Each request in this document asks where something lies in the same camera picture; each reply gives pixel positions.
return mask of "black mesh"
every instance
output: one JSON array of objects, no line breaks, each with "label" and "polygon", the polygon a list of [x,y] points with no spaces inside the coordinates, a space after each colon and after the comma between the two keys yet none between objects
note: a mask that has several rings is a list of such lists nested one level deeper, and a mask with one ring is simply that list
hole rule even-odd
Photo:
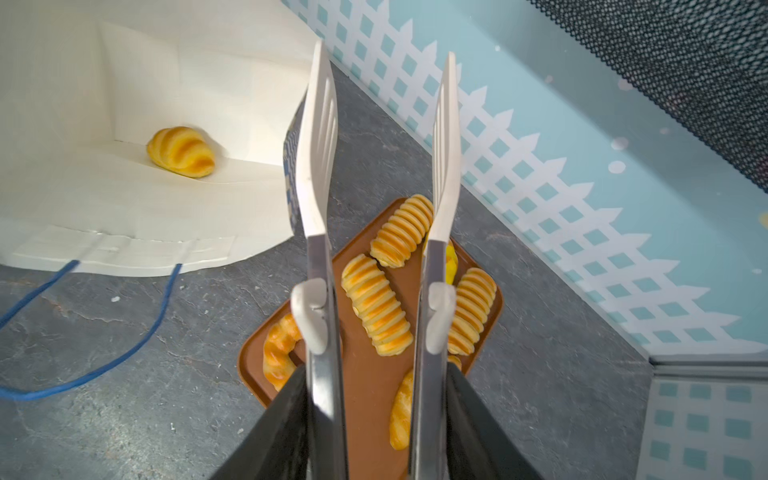
[{"label": "black mesh", "polygon": [[530,0],[768,193],[768,5]]}]

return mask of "blue cord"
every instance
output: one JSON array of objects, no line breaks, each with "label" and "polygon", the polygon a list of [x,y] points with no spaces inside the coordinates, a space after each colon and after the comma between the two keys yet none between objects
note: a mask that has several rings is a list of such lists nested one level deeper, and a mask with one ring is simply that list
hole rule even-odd
[{"label": "blue cord", "polygon": [[[8,321],[11,318],[13,318],[13,316],[16,313],[18,313],[19,310],[24,308],[36,296],[46,291],[46,289],[49,288],[51,285],[58,282],[67,272],[74,269],[79,263],[80,262],[77,260],[72,260],[71,262],[67,263],[66,265],[64,265],[64,268],[59,270],[48,282],[43,283],[38,288],[28,293],[24,298],[19,300],[0,319],[0,329],[4,327],[5,324],[8,323]],[[61,385],[56,385],[48,389],[38,390],[36,392],[25,392],[23,390],[11,389],[8,387],[0,386],[0,398],[16,400],[19,402],[23,402],[27,400],[43,399],[47,396],[55,395],[56,393],[66,392],[67,390],[72,390],[74,388],[79,387],[80,385],[88,383],[91,380],[95,379],[96,377],[104,375],[106,372],[109,372],[114,367],[120,365],[122,362],[129,359],[134,353],[138,352],[138,350],[142,346],[144,346],[144,344],[148,342],[150,338],[152,338],[154,333],[157,332],[157,329],[160,327],[160,324],[163,322],[163,317],[165,316],[165,310],[167,310],[168,308],[168,301],[170,299],[170,294],[171,292],[173,292],[173,289],[174,289],[174,281],[176,280],[176,277],[178,276],[180,270],[181,270],[181,263],[178,263],[174,267],[174,271],[170,275],[170,279],[168,279],[168,284],[165,286],[165,294],[163,295],[163,303],[160,307],[160,314],[157,315],[157,320],[154,321],[154,325],[152,325],[152,328],[149,329],[149,332],[147,332],[146,335],[144,335],[144,337],[141,340],[139,340],[139,343],[134,345],[134,347],[128,350],[126,353],[120,355],[118,358],[112,360],[111,362],[109,362],[104,366],[97,368],[96,370],[90,373],[86,373],[79,379],[74,379],[71,382],[62,383]]]}]

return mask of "gray tabletop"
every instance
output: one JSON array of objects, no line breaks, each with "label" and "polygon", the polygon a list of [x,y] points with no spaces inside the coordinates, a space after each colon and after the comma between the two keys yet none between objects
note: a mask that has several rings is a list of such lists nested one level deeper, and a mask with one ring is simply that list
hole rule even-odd
[{"label": "gray tabletop", "polygon": [[[339,143],[328,224],[338,251],[397,197],[430,193],[430,157],[335,71]],[[454,238],[505,310],[469,380],[545,478],[634,478],[651,368],[469,192]],[[237,376],[245,339],[305,278],[297,235],[181,275],[157,335],[75,391],[0,401],[0,478],[207,478],[263,408]],[[0,266],[0,311],[50,273]],[[108,362],[147,332],[166,279],[72,274],[0,332],[0,382],[39,389]]]}]

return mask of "brown tray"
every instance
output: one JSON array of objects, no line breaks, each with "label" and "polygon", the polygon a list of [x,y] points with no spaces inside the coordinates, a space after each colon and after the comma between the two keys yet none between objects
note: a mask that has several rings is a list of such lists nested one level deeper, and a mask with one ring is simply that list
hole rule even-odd
[{"label": "brown tray", "polygon": [[[346,435],[349,454],[349,477],[351,480],[392,480],[404,477],[408,468],[408,449],[396,451],[389,444],[389,413],[402,377],[413,367],[414,345],[398,356],[382,357],[376,354],[371,340],[352,311],[352,302],[341,288],[341,272],[352,258],[368,253],[371,240],[390,215],[404,202],[399,198],[392,202],[371,223],[362,229],[333,258],[333,275],[336,280],[338,314],[341,326],[342,364],[344,375],[344,403],[346,409]],[[456,281],[467,269],[478,264],[455,240],[453,244],[458,256]],[[422,246],[416,249],[403,268],[382,268],[395,290],[406,319],[415,335],[416,311],[419,305],[420,266]],[[499,290],[488,315],[485,330],[470,356],[460,356],[462,371],[469,372],[472,363],[482,349],[504,307],[504,298]],[[268,329],[290,311],[286,301],[259,329],[243,344],[237,360],[237,371],[251,392],[265,407],[272,402],[277,391],[267,382],[262,373],[263,344]],[[299,342],[291,354],[299,365],[305,360],[304,342]]]}]

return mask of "white plastic clip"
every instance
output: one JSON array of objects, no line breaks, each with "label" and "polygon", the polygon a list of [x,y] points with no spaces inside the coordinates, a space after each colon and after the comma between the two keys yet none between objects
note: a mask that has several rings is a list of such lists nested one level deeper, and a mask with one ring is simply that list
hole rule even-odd
[{"label": "white plastic clip", "polygon": [[290,309],[304,337],[306,348],[313,355],[322,355],[328,346],[328,327],[322,308],[326,305],[328,286],[322,278],[297,284],[290,295]]},{"label": "white plastic clip", "polygon": [[444,352],[448,345],[448,331],[456,311],[456,288],[445,282],[429,286],[429,308],[435,312],[427,324],[426,347],[432,355]]}]

